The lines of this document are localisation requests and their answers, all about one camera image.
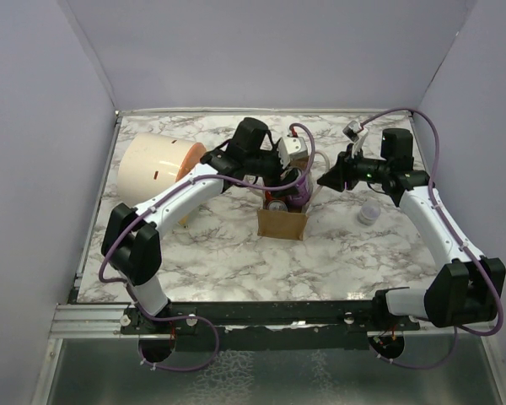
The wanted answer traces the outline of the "purple Fanta can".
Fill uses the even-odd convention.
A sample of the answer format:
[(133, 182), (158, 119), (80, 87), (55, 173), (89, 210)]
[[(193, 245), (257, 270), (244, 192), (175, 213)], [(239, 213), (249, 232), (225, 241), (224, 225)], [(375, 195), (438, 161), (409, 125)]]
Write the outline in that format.
[(266, 209), (270, 211), (282, 211), (282, 212), (288, 211), (287, 204), (283, 200), (278, 199), (271, 200), (266, 205)]

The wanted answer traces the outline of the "jute canvas tote bag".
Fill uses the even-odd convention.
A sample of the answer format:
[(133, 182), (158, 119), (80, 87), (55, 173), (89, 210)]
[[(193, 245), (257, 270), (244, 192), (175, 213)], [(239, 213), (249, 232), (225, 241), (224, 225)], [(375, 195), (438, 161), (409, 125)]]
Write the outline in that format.
[(257, 210), (257, 234), (259, 236), (279, 240), (304, 239), (304, 230), (309, 219), (309, 208), (322, 190), (321, 186), (315, 184), (312, 170), (308, 174), (311, 176), (313, 186), (310, 201), (302, 208), (292, 208), (287, 204), (287, 196), (283, 196), (288, 207), (287, 212), (267, 210), (268, 202), (264, 199), (265, 191), (251, 189), (255, 195), (262, 198), (262, 207)]

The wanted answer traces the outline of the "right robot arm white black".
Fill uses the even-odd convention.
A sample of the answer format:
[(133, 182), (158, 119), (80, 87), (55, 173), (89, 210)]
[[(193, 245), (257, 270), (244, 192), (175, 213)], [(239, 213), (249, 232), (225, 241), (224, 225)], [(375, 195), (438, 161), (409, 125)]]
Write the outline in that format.
[(343, 130), (347, 149), (318, 181), (338, 192), (358, 183), (378, 184), (384, 194), (416, 227), (439, 270), (426, 289), (394, 288), (376, 291), (370, 310), (372, 323), (389, 330), (403, 316), (429, 321), (436, 327), (497, 320), (506, 269), (498, 258), (488, 258), (463, 235), (443, 211), (430, 177), (414, 167), (413, 136), (406, 129), (382, 132), (378, 159), (366, 158), (362, 145), (367, 131), (357, 122)]

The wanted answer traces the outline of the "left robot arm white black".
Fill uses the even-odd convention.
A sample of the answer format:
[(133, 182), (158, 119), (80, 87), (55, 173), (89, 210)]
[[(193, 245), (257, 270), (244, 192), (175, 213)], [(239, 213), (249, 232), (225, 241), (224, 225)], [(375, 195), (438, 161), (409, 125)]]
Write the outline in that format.
[(162, 264), (161, 239), (183, 217), (247, 176), (262, 179), (272, 191), (283, 189), (282, 175), (293, 154), (308, 151), (294, 135), (273, 139), (268, 126), (243, 119), (234, 135), (207, 151), (191, 172), (173, 186), (132, 208), (113, 208), (101, 246), (102, 265), (112, 266), (133, 299), (143, 308), (140, 322), (148, 331), (162, 332), (169, 324), (170, 300), (157, 272)]

